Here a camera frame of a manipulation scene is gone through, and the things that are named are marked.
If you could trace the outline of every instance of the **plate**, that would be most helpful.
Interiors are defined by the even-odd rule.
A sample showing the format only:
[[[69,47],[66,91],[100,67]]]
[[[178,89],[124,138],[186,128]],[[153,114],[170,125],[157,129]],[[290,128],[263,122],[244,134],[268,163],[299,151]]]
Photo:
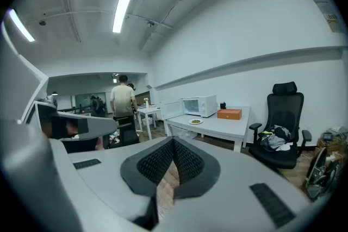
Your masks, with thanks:
[[[200,123],[203,123],[203,120],[202,119],[192,119],[192,120],[189,121],[189,123],[192,124],[192,125],[198,125]]]

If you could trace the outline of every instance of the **wall sign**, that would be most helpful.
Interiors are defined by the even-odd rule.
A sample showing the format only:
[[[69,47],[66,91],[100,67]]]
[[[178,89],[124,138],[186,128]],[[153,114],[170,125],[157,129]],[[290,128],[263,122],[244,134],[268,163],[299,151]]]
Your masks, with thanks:
[[[324,15],[328,26],[331,28],[331,31],[343,33],[343,29],[338,22],[337,15],[329,2],[327,0],[314,0],[314,2]]]

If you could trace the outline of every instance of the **floor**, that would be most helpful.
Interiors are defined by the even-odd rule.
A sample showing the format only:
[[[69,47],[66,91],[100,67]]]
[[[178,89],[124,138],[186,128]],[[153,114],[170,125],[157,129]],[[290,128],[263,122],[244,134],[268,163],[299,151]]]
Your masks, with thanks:
[[[143,132],[139,134],[140,142],[148,140],[146,126],[142,126]],[[150,125],[152,139],[155,140],[159,137],[164,137],[164,124],[162,121],[158,122],[157,127],[154,128]],[[200,140],[212,145],[216,145],[225,149],[233,150],[233,142],[220,141],[209,136],[201,138],[200,135],[194,138],[194,140]],[[250,155],[248,147],[242,148],[242,153]],[[309,169],[310,160],[313,158],[313,152],[303,152],[303,156],[298,159],[296,167],[292,170],[280,170],[280,172],[295,186],[303,190],[302,183],[305,180],[307,171]],[[166,212],[173,206],[173,191],[179,186],[179,175],[175,164],[172,162],[168,171],[165,173],[162,181],[157,187],[157,207],[158,207],[158,217],[162,220]]]

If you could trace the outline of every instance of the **microwave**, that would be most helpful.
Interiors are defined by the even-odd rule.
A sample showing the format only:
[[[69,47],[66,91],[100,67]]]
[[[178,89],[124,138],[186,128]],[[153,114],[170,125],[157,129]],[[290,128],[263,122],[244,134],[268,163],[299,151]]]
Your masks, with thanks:
[[[183,114],[209,117],[218,111],[216,95],[164,101],[160,107],[163,120]]]

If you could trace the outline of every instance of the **ceiling light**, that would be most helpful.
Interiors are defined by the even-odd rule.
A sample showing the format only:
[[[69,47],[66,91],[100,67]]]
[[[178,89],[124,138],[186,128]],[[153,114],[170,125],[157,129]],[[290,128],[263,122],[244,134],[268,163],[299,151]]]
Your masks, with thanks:
[[[9,11],[10,17],[12,18],[14,24],[17,26],[17,28],[22,32],[22,34],[28,39],[29,42],[35,41],[34,38],[29,34],[27,29],[24,27],[23,23],[21,20],[18,18],[16,12],[14,9],[11,9]]]
[[[113,27],[113,32],[115,33],[121,32],[123,19],[127,11],[129,1],[130,0],[119,0],[119,3],[117,4],[115,19],[114,19],[114,27]]]

